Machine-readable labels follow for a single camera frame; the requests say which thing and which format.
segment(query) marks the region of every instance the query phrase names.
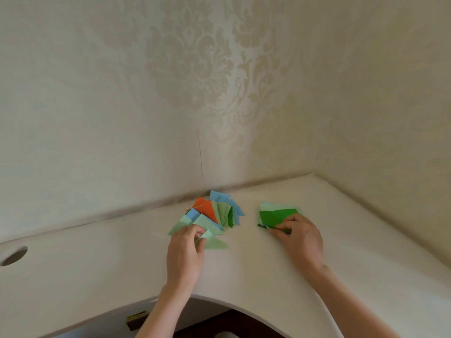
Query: round hole in desk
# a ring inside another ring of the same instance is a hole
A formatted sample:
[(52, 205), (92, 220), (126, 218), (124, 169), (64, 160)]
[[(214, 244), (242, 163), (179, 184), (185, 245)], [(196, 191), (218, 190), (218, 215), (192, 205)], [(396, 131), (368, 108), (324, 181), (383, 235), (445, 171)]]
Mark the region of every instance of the round hole in desk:
[(24, 257), (27, 251), (27, 246), (21, 246), (19, 248), (14, 248), (6, 251), (2, 255), (0, 255), (0, 266), (4, 267), (19, 261), (22, 257)]

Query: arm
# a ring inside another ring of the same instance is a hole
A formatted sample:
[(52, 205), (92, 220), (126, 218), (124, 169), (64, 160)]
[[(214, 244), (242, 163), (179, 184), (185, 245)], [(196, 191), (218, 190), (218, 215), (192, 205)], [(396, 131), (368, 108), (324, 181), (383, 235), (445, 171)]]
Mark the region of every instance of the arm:
[[(277, 228), (270, 229), (271, 234), (284, 245), (291, 261), (321, 297), (345, 338), (400, 338), (324, 265), (323, 239), (312, 222), (295, 214)], [(286, 228), (291, 229), (290, 235), (281, 231)]]
[(172, 235), (166, 257), (167, 283), (136, 338), (172, 337), (180, 313), (186, 305), (203, 267), (206, 239), (194, 241), (205, 229), (193, 224)]

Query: wallpaper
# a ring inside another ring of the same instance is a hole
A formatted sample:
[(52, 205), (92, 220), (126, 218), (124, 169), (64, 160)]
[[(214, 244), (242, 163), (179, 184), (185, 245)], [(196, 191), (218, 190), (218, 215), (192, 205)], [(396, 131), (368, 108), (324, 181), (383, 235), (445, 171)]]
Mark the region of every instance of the wallpaper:
[(340, 0), (330, 17), (317, 171), (450, 263), (451, 1)]
[(300, 0), (0, 0), (0, 241), (310, 172)]

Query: desk surface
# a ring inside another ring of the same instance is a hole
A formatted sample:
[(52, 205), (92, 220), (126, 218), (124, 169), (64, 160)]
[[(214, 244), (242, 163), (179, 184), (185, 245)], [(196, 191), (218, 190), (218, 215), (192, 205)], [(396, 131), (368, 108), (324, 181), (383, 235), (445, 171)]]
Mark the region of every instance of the desk surface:
[[(245, 312), (288, 337), (340, 337), (279, 244), (257, 227), (262, 201), (293, 204), (320, 229), (327, 264), (404, 337), (451, 336), (451, 270), (316, 176), (230, 192), (246, 217), (206, 252), (194, 297)], [(166, 235), (192, 201), (0, 245), (26, 245), (0, 267), (0, 337), (36, 338), (154, 299), (166, 282)]]

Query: dark floor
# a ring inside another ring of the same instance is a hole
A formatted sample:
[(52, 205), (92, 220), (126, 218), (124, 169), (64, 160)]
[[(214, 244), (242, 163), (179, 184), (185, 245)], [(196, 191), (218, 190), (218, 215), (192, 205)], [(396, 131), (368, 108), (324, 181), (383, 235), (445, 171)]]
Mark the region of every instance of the dark floor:
[(232, 332), (240, 338), (283, 338), (269, 326), (250, 316), (230, 310), (174, 333), (174, 338), (213, 338), (221, 332)]

